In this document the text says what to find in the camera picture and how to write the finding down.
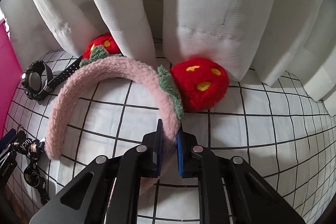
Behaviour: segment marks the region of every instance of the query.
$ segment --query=watch strap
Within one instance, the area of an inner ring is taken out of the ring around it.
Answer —
[[[54,90],[59,84],[61,84],[64,80],[68,79],[76,70],[79,69],[79,64],[82,61],[82,56],[77,58],[69,67],[67,67],[64,71],[58,74],[54,79],[47,83],[47,86]]]

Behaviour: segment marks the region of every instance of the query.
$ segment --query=blue gripper pad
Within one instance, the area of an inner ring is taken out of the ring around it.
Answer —
[[[182,177],[184,173],[183,168],[183,147],[182,147],[182,130],[177,132],[177,165],[178,165],[178,173]]]

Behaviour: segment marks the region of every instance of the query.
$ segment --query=white grid tablecloth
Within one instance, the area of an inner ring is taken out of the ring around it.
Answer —
[[[170,68],[155,43],[158,64]],[[54,74],[75,58],[60,50],[43,60]],[[43,102],[28,100],[19,86],[13,97],[5,132],[21,124],[31,138],[46,135],[50,111],[60,86]],[[60,161],[43,155],[38,166],[47,180],[52,198],[98,155],[115,157],[139,144],[142,136],[156,130],[160,118],[157,105],[142,86],[126,79],[110,79],[87,90],[78,100],[68,125]],[[196,135],[198,143],[216,155],[239,155],[295,208],[307,223],[314,223],[336,191],[335,117],[323,102],[307,96],[300,81],[285,72],[270,88],[250,69],[229,89],[214,108],[185,113],[184,131]],[[40,208],[39,194],[23,179],[27,158],[16,157],[18,167],[9,180],[28,216]],[[140,197],[138,223],[199,223],[197,179],[178,176],[172,164],[159,183]]]

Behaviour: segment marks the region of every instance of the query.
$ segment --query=black grid line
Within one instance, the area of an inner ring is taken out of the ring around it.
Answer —
[[[26,103],[27,103],[27,101],[28,101],[28,98],[26,99],[26,102],[25,102],[25,105],[24,106],[21,106],[21,107],[23,107],[24,109],[26,108]],[[30,124],[30,120],[31,120],[31,117],[32,117],[32,115],[33,115],[33,112],[31,113],[31,116],[30,116],[30,118],[29,118],[29,121],[28,121],[28,125],[27,125],[27,129],[28,129],[28,127],[29,127],[29,124]],[[20,170],[20,172],[23,174],[23,172],[22,172],[22,160],[23,160],[23,155],[21,155],[21,166],[20,166],[20,168],[17,166],[17,168]],[[26,192],[25,191],[23,191],[23,189],[22,189],[22,176],[20,176],[20,187],[21,187],[21,194],[22,194],[22,196],[23,196],[23,193],[25,193],[26,194]],[[33,201],[33,188],[31,187],[31,198],[29,197],[29,199],[31,200],[31,202],[32,202],[32,204],[33,204],[33,211],[34,211],[34,214],[35,214],[35,207],[37,207],[37,206],[35,206],[35,204],[34,204],[34,201]],[[28,208],[26,208],[26,206],[25,206],[25,202],[24,202],[24,199],[22,198],[22,204],[23,204],[23,206],[24,206],[24,210],[26,211],[26,209],[28,210]]]
[[[47,110],[47,107],[48,107],[48,104],[49,104],[51,98],[52,98],[52,97],[49,96],[49,98],[48,98],[48,102],[47,102],[47,104],[46,104],[46,106],[45,106],[45,108],[44,108],[44,110],[43,110],[43,114],[42,114],[43,117],[45,117],[44,114],[45,114],[45,112],[46,112],[46,110]],[[36,133],[36,138],[37,138],[37,139],[38,139],[38,134],[39,134],[39,131],[40,131],[41,123],[42,123],[42,118],[41,118],[41,120],[40,120],[39,128],[38,128],[37,133]]]
[[[155,197],[154,197],[152,224],[155,224],[155,219],[156,219],[156,210],[157,210],[157,206],[158,206],[158,196],[159,196],[159,185],[160,185],[160,180],[157,181],[157,184],[155,186]]]
[[[53,52],[61,52],[61,51],[64,51],[64,49],[59,49],[59,50],[56,50],[56,51],[49,51],[49,52],[47,52],[46,54],[45,54],[45,56],[48,54],[48,53],[53,53]]]
[[[272,108],[271,108],[271,101],[269,99],[269,96],[268,96],[268,93],[266,91],[266,88],[265,88],[265,85],[264,83],[262,83],[262,86],[264,87],[264,90],[266,92],[266,96],[267,96],[267,100],[268,100],[268,106],[269,106],[269,111],[272,115]],[[278,172],[280,172],[280,165],[279,165],[279,159],[278,159],[278,145],[277,145],[277,135],[275,133],[275,126],[274,126],[274,119],[273,117],[272,118],[272,126],[273,126],[273,134],[274,134],[274,143],[275,143],[275,157],[276,157],[276,160],[277,160],[277,165],[278,165]],[[279,187],[279,177],[280,177],[280,173],[278,174],[278,177],[277,177],[277,187],[276,187],[276,191],[278,191],[278,187]]]
[[[208,109],[208,147],[211,147],[211,120],[209,109]]]
[[[81,130],[81,128],[73,126],[71,124],[68,124],[68,127],[72,127],[72,128]],[[83,129],[83,132],[90,133],[90,134],[97,135],[97,136],[101,136],[101,137],[105,137],[105,138],[109,138],[109,139],[114,139],[114,140],[117,138],[115,136],[105,135],[105,134],[101,134],[101,133],[98,133],[98,132],[90,131],[90,130],[87,130],[87,129]],[[140,141],[129,140],[129,139],[125,139],[125,138],[119,138],[118,137],[118,140],[124,141],[124,142],[129,142],[129,143],[141,144]]]
[[[123,116],[124,116],[124,112],[125,112],[125,107],[126,107],[127,99],[128,99],[128,96],[129,96],[129,92],[131,91],[132,83],[133,83],[133,81],[131,81],[131,82],[129,83],[128,90],[127,90],[127,94],[126,94],[126,97],[125,97],[125,102],[124,102],[123,110],[121,111],[121,114],[120,114],[120,121],[119,121],[119,125],[118,125],[117,134],[116,134],[116,136],[115,136],[115,142],[114,142],[114,147],[113,147],[112,158],[114,158],[115,155],[116,155],[117,141],[118,141],[118,137],[119,137],[119,132],[120,132],[120,128],[121,128],[121,123],[123,122]]]
[[[303,184],[300,185],[299,187],[295,188],[293,191],[289,192],[288,194],[283,195],[282,197],[284,198],[284,197],[286,197],[286,196],[289,196],[290,194],[292,194],[292,193],[294,193],[295,191],[297,191],[298,189],[300,189],[302,186],[308,184],[309,181],[312,180],[314,177],[318,176],[319,173],[320,173],[322,170],[324,170],[324,169],[326,168],[326,166],[327,166],[328,164],[330,164],[334,158],[336,158],[336,156],[334,156],[329,162],[327,162],[327,163],[324,165],[323,168],[319,169],[319,171],[318,171],[315,175],[313,175],[311,178],[309,178],[305,183],[303,183]]]
[[[335,170],[336,170],[336,169],[334,169],[333,172],[330,173],[329,177],[328,177],[327,179],[324,180],[323,184],[324,184],[325,182],[327,182],[327,180],[331,177],[331,175],[335,172]],[[303,205],[308,199],[310,199],[314,194],[316,194],[316,192],[318,191],[318,189],[320,189],[320,188],[322,187],[322,185],[320,185],[319,187],[317,187],[317,188],[316,188],[316,191],[315,191],[314,193],[312,193],[309,197],[307,197],[307,198],[305,199],[305,201],[304,201],[302,204],[300,204],[299,206],[297,206],[297,207],[295,208],[295,210],[298,209],[300,206],[302,206],[302,205]]]
[[[280,80],[279,81],[279,84],[281,86],[281,89],[283,90],[283,92],[285,93],[285,90],[284,88],[282,87],[281,85],[281,82]],[[289,100],[288,100],[288,97],[287,97],[287,94],[285,93],[285,97],[286,97],[286,100],[287,100],[287,103],[288,103],[288,113],[289,115],[291,114],[291,108],[290,108],[290,105],[289,105]],[[295,146],[295,159],[296,159],[296,163],[297,163],[297,166],[296,166],[296,175],[295,175],[295,189],[296,189],[296,184],[297,184],[297,169],[298,169],[298,166],[299,166],[299,161],[297,159],[297,149],[296,149],[296,138],[295,138],[295,130],[294,130],[294,123],[293,123],[293,119],[291,117],[291,122],[292,122],[292,128],[293,128],[293,135],[294,135],[294,146]],[[294,202],[295,202],[295,193],[296,191],[294,191],[294,198],[293,198],[293,204],[292,204],[292,207],[294,207]]]
[[[244,112],[244,118],[245,118],[247,156],[248,156],[248,162],[249,162],[249,164],[251,164],[250,146],[249,146],[249,143],[250,143],[250,141],[249,141],[249,130],[248,130],[248,127],[247,127],[247,118],[246,118],[246,110],[245,110],[245,105],[244,105],[243,90],[242,90],[242,86],[240,85],[239,82],[238,82],[238,85],[240,87],[241,104],[243,106],[243,112]]]
[[[11,189],[12,193],[16,196],[16,199],[22,203],[23,208],[21,207],[21,205],[20,205],[20,207],[25,211],[24,204],[23,204],[23,202],[22,202],[23,197],[20,198],[20,197],[15,193],[14,189],[11,187],[10,184],[7,184],[7,185],[8,185],[9,188]]]
[[[298,91],[297,91],[297,89],[296,89],[296,86],[294,85],[293,79],[290,77],[290,74],[288,74],[288,75],[289,75],[290,80],[292,81],[292,84],[293,84],[293,86],[294,86],[294,88],[295,88],[296,93],[299,95],[299,93],[298,93]],[[302,100],[301,100],[301,97],[300,97],[300,96],[299,96],[299,99],[300,99],[300,104],[301,104],[302,114],[304,114],[305,112],[304,112],[304,110],[303,110]],[[303,118],[303,125],[304,125],[304,129],[305,129],[305,131],[306,131],[306,135],[307,135],[307,137],[308,137],[308,131],[307,131],[307,128],[306,128],[306,121],[305,121],[304,118]],[[309,147],[309,152],[310,152],[309,138],[307,139],[307,141],[308,141],[308,147]]]
[[[321,196],[320,200],[316,203],[315,206],[319,207],[318,203],[319,203],[319,202],[322,200],[322,198],[328,193],[328,190]]]
[[[260,90],[260,89],[253,89],[253,88],[247,88],[247,87],[244,87],[244,86],[239,86],[239,85],[229,85],[229,88],[242,88],[244,90],[254,90],[254,91],[262,91],[264,92],[264,90]],[[290,94],[290,95],[297,95],[299,97],[304,97],[304,98],[310,98],[309,96],[306,96],[306,95],[301,95],[301,94],[296,94],[296,93],[291,93],[291,92],[280,92],[280,91],[275,91],[275,90],[267,90],[267,92],[270,92],[270,93],[280,93],[280,94]]]
[[[325,150],[325,149],[324,149],[324,153],[325,153],[325,162],[326,162],[326,161],[327,161],[327,153],[326,153],[326,150]],[[316,191],[315,191],[314,200],[313,200],[313,208],[314,208],[314,203],[315,203],[315,198],[316,198],[316,192],[317,192],[317,190],[320,188],[320,187],[318,188],[317,186],[318,186],[318,184],[316,185]]]
[[[155,223],[155,220],[164,220],[164,221],[171,221],[171,222],[197,222],[200,221],[200,219],[174,219],[174,218],[161,218],[161,217],[156,217],[155,219],[153,217],[150,216],[143,216],[143,215],[137,215],[138,217],[142,217],[142,218],[148,218],[148,219],[152,219]]]
[[[311,113],[313,114],[313,107],[312,107],[312,105],[311,105],[310,99],[308,99],[308,101],[309,101],[309,104],[310,104]],[[318,141],[317,141],[317,134],[316,134],[315,121],[314,121],[313,117],[311,117],[311,119],[312,119],[312,121],[313,121],[313,125],[314,125],[316,147],[317,147],[317,152],[318,152],[318,155],[317,155],[317,165],[318,165],[318,170],[320,170],[320,153],[319,153],[319,144],[318,144]],[[319,177],[318,177],[317,180],[316,180],[316,188],[317,188],[318,184],[319,184]],[[307,195],[308,195],[308,189],[309,189],[309,180],[308,180],[308,184],[307,184],[307,193],[306,193],[306,197],[305,197],[305,200],[304,200],[304,203],[303,203],[303,208],[302,208],[301,216],[302,216],[302,214],[303,214],[303,211],[305,210],[305,205],[306,205]]]
[[[73,58],[73,57],[71,57],[71,58],[64,58],[64,59],[58,59],[58,60],[55,60],[55,61],[47,61],[47,62],[45,62],[46,64],[48,64],[48,63],[52,63],[52,62],[58,62],[58,61],[65,61],[65,60],[77,60],[77,58]]]
[[[99,86],[99,83],[96,85],[96,88],[91,96],[91,99],[93,99],[93,97],[95,96],[95,93],[98,89],[98,86]],[[72,171],[72,178],[75,177],[75,169],[76,169],[76,161],[77,161],[77,157],[78,157],[78,150],[79,150],[79,146],[80,146],[80,143],[81,143],[81,138],[82,138],[82,135],[83,135],[83,130],[84,130],[84,126],[85,126],[85,122],[86,122],[86,117],[90,111],[90,106],[91,106],[91,103],[92,101],[89,102],[89,105],[87,107],[87,110],[86,110],[86,113],[85,113],[85,117],[84,117],[84,121],[83,121],[83,125],[82,125],[82,128],[81,128],[81,132],[79,134],[79,138],[78,138],[78,144],[77,144],[77,149],[76,149],[76,156],[75,156],[75,162],[73,163],[73,171]]]
[[[330,147],[330,146],[333,145],[333,144],[334,144],[334,143],[332,143],[332,144],[328,145],[327,147],[325,147],[324,149],[322,149],[322,150],[320,151],[320,153],[323,152],[323,151],[325,151],[328,147]],[[295,168],[295,167],[298,167],[299,165],[304,164],[305,162],[311,160],[313,157],[315,157],[315,156],[317,156],[317,155],[318,155],[318,153],[316,153],[315,155],[309,157],[308,159],[306,159],[306,160],[300,162],[299,164],[296,164],[296,165],[294,165],[294,166],[292,166],[292,167],[283,169],[283,170],[280,171],[280,173],[283,173],[283,172],[286,172],[286,171],[288,171],[288,170],[291,170],[291,169],[293,169],[293,168]],[[263,176],[263,178],[264,178],[264,179],[265,179],[265,178],[269,178],[269,177],[272,177],[272,176],[274,176],[274,175],[276,175],[276,174],[278,174],[278,172],[273,173],[273,174],[270,174],[270,175]]]

